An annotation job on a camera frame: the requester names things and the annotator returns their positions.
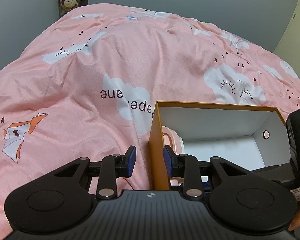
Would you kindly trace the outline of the pale pink plastic item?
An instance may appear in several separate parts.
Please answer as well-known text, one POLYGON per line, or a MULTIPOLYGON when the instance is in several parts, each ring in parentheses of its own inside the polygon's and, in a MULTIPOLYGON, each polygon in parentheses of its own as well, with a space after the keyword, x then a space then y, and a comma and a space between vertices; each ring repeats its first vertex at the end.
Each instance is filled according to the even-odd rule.
MULTIPOLYGON (((172 129, 162 126, 162 134, 165 145, 170 145, 175 154, 183 154, 185 151, 184 143, 181 137, 172 129)), ((180 177, 171 177, 170 185, 171 186, 181 186, 184 182, 183 178, 180 177)))

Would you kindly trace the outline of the orange cardboard box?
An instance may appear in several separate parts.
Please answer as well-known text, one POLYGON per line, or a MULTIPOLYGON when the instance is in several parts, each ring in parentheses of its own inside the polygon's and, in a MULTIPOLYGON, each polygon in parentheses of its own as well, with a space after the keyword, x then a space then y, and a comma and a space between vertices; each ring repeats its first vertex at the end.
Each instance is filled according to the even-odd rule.
POLYGON ((170 187, 162 126, 182 138, 184 153, 201 161, 219 156, 252 171, 290 159, 285 120, 275 107, 158 101, 149 137, 155 190, 170 187))

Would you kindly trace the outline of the pink cloud-print duvet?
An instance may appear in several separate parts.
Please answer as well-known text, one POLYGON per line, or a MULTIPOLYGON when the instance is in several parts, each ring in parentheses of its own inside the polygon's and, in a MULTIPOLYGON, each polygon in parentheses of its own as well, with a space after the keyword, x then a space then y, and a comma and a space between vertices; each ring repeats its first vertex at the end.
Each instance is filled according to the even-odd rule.
POLYGON ((76 8, 0 71, 0 239, 16 188, 81 156, 137 149, 119 190, 151 187, 157 101, 300 108, 283 59, 212 23, 114 4, 76 8))

